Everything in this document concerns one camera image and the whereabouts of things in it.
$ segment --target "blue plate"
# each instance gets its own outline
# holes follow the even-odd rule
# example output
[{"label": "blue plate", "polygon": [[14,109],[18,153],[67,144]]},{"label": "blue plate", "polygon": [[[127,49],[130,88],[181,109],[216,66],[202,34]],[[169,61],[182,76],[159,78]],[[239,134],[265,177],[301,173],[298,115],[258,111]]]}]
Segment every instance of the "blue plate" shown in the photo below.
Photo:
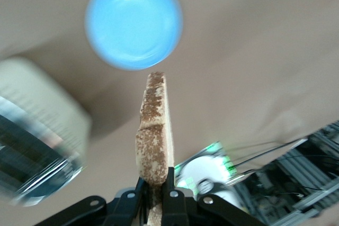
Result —
[{"label": "blue plate", "polygon": [[141,70],[175,49],[182,12],[178,0],[91,0],[85,27],[92,48],[104,61]]}]

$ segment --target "plate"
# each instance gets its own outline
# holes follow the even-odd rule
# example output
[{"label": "plate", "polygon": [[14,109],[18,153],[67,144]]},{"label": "plate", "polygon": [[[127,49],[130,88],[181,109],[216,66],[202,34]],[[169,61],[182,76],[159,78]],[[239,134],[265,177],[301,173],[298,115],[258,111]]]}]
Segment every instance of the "plate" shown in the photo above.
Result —
[{"label": "plate", "polygon": [[182,25],[178,0],[90,0],[85,17],[94,51],[126,70],[164,60],[178,44]]}]

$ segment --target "blue bowl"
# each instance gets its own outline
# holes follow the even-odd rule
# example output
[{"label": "blue bowl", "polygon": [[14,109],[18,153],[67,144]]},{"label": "blue bowl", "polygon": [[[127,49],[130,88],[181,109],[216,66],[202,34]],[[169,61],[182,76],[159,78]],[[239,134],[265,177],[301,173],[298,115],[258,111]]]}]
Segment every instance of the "blue bowl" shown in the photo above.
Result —
[{"label": "blue bowl", "polygon": [[109,64],[141,70],[164,60],[182,32],[178,0],[90,0],[87,38]]}]

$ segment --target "bread slice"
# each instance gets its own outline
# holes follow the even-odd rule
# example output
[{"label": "bread slice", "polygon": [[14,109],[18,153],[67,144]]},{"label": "bread slice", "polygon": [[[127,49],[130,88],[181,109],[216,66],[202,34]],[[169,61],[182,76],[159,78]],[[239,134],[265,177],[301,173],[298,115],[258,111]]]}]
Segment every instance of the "bread slice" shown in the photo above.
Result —
[{"label": "bread slice", "polygon": [[168,168],[174,167],[171,117],[164,73],[148,76],[136,135],[136,161],[139,175],[150,185],[150,212],[147,225],[160,226],[161,185]]}]

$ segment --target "beige tabletop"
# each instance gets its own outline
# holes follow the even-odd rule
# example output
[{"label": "beige tabletop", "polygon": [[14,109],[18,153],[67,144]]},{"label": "beige tabletop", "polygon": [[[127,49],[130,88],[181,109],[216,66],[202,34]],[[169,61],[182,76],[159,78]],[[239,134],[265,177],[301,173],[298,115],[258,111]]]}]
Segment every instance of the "beige tabletop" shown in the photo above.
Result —
[{"label": "beige tabletop", "polygon": [[[90,195],[134,186],[135,134],[147,75],[164,71],[181,162],[220,140],[237,163],[339,119],[339,0],[179,0],[182,38],[142,71],[89,46],[89,0],[0,0],[0,58],[36,62],[93,118],[88,167],[33,207],[0,202],[0,225],[29,226]],[[279,150],[239,168],[260,167]],[[338,207],[305,225],[330,226]]]}]

